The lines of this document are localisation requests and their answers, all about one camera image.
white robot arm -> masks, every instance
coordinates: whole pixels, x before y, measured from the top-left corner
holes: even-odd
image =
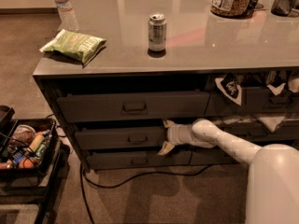
[[[206,119],[192,134],[249,165],[246,224],[299,223],[299,151],[286,145],[260,147],[220,130]]]

soda can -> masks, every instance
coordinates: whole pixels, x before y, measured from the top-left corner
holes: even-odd
[[[149,49],[161,51],[165,49],[167,21],[161,12],[149,15]]]

countertop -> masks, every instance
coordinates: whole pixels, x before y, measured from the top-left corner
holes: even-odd
[[[210,12],[211,0],[74,0],[79,32],[105,38],[106,48],[84,68],[45,54],[34,76],[299,67],[299,18],[272,14],[273,2],[259,0],[263,8],[227,19]],[[167,19],[164,54],[149,52],[148,21],[157,11]]]

clear plastic bottle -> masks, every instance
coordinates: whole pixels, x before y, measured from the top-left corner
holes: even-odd
[[[54,1],[62,21],[62,28],[70,32],[78,32],[78,22],[71,0]]]

